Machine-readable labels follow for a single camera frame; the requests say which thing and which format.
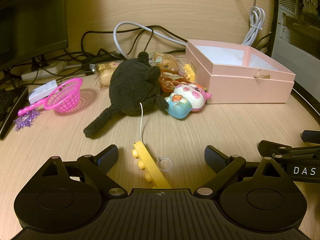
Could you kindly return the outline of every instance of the ribbed black surface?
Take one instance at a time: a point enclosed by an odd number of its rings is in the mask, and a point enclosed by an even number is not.
[[[83,228],[52,235],[25,229],[14,239],[307,240],[308,238],[296,229],[277,234],[260,234],[239,228],[219,212],[213,201],[198,199],[187,189],[135,189],[127,198],[109,201],[101,215]]]

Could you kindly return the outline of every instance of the pull string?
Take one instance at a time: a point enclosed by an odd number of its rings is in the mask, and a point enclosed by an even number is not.
[[[142,107],[142,103],[140,103],[140,106],[141,106],[141,121],[140,121],[140,141],[143,143],[143,140],[142,140],[142,118],[143,118],[143,107]],[[154,157],[150,154],[151,157],[155,158],[157,161],[156,161],[156,165],[158,166],[159,170],[162,171],[162,172],[168,172],[168,171],[171,171],[172,168],[173,168],[173,161],[169,158],[166,158],[166,157]],[[162,169],[159,167],[159,162],[163,161],[163,160],[167,160],[169,162],[169,168],[167,169]]]

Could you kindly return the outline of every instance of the pink cardboard box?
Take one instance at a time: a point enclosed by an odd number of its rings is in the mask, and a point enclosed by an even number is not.
[[[188,40],[186,63],[212,94],[208,104],[285,103],[295,78],[252,47],[218,41]]]

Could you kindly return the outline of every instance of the white plastic ring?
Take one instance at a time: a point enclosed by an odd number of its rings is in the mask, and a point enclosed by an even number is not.
[[[161,169],[161,168],[159,167],[159,165],[158,165],[159,162],[160,162],[160,161],[163,161],[163,160],[167,160],[167,161],[170,163],[169,168],[166,169],[166,170],[165,170],[165,169]],[[156,165],[158,166],[158,168],[159,168],[160,171],[162,171],[162,172],[168,172],[168,171],[171,171],[172,168],[173,168],[173,161],[170,160],[169,158],[161,157],[161,158],[157,158]]]

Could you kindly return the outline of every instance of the keyboard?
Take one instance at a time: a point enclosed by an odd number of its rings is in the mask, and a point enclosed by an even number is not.
[[[0,139],[4,138],[28,95],[27,87],[8,91],[0,89]]]

